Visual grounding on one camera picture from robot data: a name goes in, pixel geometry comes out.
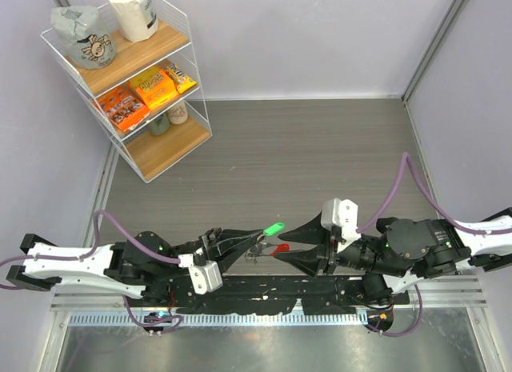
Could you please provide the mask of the red handled crescent blade keychain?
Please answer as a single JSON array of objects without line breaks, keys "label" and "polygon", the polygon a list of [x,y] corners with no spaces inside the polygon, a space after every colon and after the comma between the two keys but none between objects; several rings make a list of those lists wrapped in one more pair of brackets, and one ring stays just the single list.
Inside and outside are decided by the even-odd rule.
[{"label": "red handled crescent blade keychain", "polygon": [[288,252],[290,246],[287,243],[282,244],[271,244],[266,242],[260,242],[248,249],[244,253],[244,259],[247,262],[257,263],[260,257],[274,257],[276,254]]}]

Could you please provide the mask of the green tagged key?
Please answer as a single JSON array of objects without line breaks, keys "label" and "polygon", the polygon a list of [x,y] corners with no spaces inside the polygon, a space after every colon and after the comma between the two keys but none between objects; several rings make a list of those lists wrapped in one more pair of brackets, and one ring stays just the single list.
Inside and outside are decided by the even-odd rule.
[{"label": "green tagged key", "polygon": [[285,224],[283,222],[276,222],[276,223],[268,226],[267,228],[265,228],[263,231],[263,234],[265,236],[274,236],[274,235],[280,233],[281,231],[283,231],[284,228],[285,228]]}]

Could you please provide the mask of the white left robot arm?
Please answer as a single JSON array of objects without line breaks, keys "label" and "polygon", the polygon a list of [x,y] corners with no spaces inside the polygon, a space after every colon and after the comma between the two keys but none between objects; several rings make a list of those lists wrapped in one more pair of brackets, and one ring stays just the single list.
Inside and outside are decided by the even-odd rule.
[{"label": "white left robot arm", "polygon": [[156,233],[85,249],[60,247],[37,236],[24,237],[25,258],[10,266],[9,286],[63,293],[121,294],[140,305],[162,306],[179,292],[195,296],[220,289],[223,274],[251,247],[262,230],[213,228],[197,240],[172,246]]}]

